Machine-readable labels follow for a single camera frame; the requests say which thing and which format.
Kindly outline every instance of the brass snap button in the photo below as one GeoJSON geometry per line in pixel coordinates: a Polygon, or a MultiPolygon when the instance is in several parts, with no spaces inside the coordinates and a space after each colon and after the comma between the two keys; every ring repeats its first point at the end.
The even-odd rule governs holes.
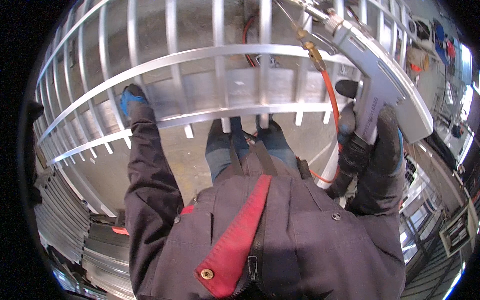
{"type": "Polygon", "coordinates": [[[332,214],[332,219],[335,220],[335,221],[338,221],[341,219],[341,215],[339,213],[333,213],[332,214]]]}
{"type": "Polygon", "coordinates": [[[209,280],[213,278],[213,271],[210,269],[203,269],[201,275],[203,279],[209,280]]]}

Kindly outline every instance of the glove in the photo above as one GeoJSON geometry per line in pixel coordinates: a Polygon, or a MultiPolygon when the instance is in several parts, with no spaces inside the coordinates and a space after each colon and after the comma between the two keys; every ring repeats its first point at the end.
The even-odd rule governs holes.
{"type": "Polygon", "coordinates": [[[136,106],[148,104],[147,97],[142,89],[136,84],[130,84],[123,89],[120,100],[120,107],[125,116],[130,116],[132,109],[136,106]]]}
{"type": "MultiPolygon", "coordinates": [[[[354,96],[356,86],[356,82],[340,81],[336,84],[336,89],[344,96],[354,96]]],[[[346,178],[357,175],[358,193],[347,204],[347,210],[359,215],[397,213],[405,179],[402,168],[403,137],[398,129],[394,108],[384,106],[380,111],[378,137],[373,146],[367,145],[354,133],[353,104],[342,110],[338,130],[338,140],[343,145],[338,159],[340,173],[327,193],[338,191],[339,186],[343,188],[345,185],[346,178]]]]}

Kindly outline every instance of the dark purple jacket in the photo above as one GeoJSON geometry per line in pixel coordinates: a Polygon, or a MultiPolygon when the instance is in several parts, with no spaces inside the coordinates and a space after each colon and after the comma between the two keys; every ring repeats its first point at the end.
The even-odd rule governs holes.
{"type": "MultiPolygon", "coordinates": [[[[262,173],[258,158],[242,160],[245,177],[227,168],[198,194],[193,212],[174,223],[183,201],[153,111],[141,106],[131,117],[125,205],[133,292],[140,300],[213,299],[193,271],[247,200],[262,173]]],[[[272,160],[278,176],[264,209],[261,290],[278,299],[398,299],[405,284],[398,231],[403,168],[392,176],[367,172],[346,211],[312,180],[272,160]]],[[[248,274],[245,267],[236,291],[248,274]]]]}

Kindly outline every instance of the jeans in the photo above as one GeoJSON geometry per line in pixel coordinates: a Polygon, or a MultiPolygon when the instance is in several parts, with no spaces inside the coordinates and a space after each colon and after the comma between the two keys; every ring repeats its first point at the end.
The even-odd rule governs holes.
{"type": "MultiPolygon", "coordinates": [[[[262,141],[270,155],[279,158],[285,165],[293,169],[298,169],[295,154],[285,140],[280,125],[273,121],[272,116],[270,116],[269,127],[267,129],[260,128],[259,116],[256,117],[255,121],[258,132],[256,141],[262,141]]],[[[221,120],[216,119],[213,121],[208,134],[205,158],[210,168],[212,182],[232,163],[230,159],[230,137],[232,138],[233,147],[239,159],[247,155],[249,151],[249,145],[245,141],[241,127],[240,117],[230,118],[230,126],[231,133],[224,133],[222,131],[221,120]]]]}

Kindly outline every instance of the brass connector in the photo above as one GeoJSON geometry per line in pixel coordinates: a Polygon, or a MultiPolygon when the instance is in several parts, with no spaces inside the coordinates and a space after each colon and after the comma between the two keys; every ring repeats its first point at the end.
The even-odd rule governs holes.
{"type": "Polygon", "coordinates": [[[310,56],[313,65],[319,72],[325,71],[327,69],[327,65],[325,64],[324,59],[320,55],[320,52],[318,51],[317,47],[313,42],[306,42],[305,44],[303,44],[302,48],[304,50],[308,50],[308,55],[310,56]]]}

